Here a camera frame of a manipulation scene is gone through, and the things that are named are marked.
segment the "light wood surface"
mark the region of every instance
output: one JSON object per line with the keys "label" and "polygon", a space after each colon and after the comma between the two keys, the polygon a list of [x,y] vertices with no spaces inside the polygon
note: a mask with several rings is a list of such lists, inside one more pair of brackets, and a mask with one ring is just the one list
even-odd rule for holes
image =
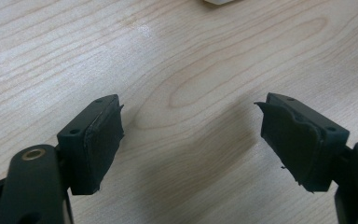
{"label": "light wood surface", "polygon": [[0,178],[117,93],[126,136],[76,223],[337,223],[259,136],[277,92],[358,142],[358,1],[0,0]]}

